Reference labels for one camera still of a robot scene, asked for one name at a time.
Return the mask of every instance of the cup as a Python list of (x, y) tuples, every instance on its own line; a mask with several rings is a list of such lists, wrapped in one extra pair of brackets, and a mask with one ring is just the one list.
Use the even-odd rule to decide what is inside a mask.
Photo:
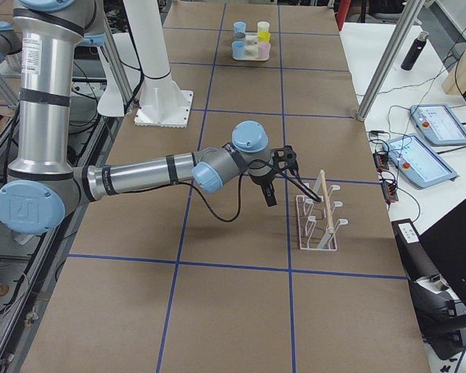
[(245, 33), (235, 33), (235, 35), (233, 35), (233, 41), (235, 40), (240, 40), (240, 41), (245, 42)]
[(231, 43), (233, 58), (243, 58), (245, 56), (245, 41), (236, 40)]
[(257, 34), (257, 42), (258, 43), (269, 43), (271, 38), (271, 34), (267, 31), (261, 31)]
[(269, 32), (270, 31), (270, 23), (266, 21), (257, 22), (257, 33), (261, 32)]
[(257, 58), (267, 60), (270, 57), (271, 44), (263, 41), (257, 44)]
[(245, 22), (233, 23), (233, 29), (235, 30), (235, 33), (245, 33), (246, 28), (247, 28), (247, 25), (245, 24)]

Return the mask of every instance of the yellow cup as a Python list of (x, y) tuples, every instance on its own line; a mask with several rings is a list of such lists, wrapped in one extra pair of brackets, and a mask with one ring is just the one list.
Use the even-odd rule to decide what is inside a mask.
[(257, 33), (257, 42), (258, 43), (269, 43), (271, 34), (267, 31), (261, 31)]

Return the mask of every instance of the blue tablet device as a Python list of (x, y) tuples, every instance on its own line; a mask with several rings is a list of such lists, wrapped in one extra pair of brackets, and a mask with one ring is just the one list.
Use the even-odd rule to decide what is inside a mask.
[(405, 134), (387, 141), (388, 157), (398, 170), (418, 188), (452, 180), (457, 173), (418, 135)]
[(466, 129), (448, 105), (414, 105), (411, 115), (433, 146), (466, 144)]

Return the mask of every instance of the pink cup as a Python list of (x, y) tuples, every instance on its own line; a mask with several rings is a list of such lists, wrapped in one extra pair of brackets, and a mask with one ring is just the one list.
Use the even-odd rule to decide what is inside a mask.
[(270, 57), (271, 44), (262, 42), (257, 44), (257, 58), (267, 60)]

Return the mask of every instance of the red object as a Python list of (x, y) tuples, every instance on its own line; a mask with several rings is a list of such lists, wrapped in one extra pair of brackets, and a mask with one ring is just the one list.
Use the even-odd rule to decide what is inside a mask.
[(343, 23), (347, 18), (347, 13), (350, 8), (350, 0), (342, 0), (339, 6), (339, 12), (336, 13), (336, 25), (339, 27), (339, 31), (342, 31)]

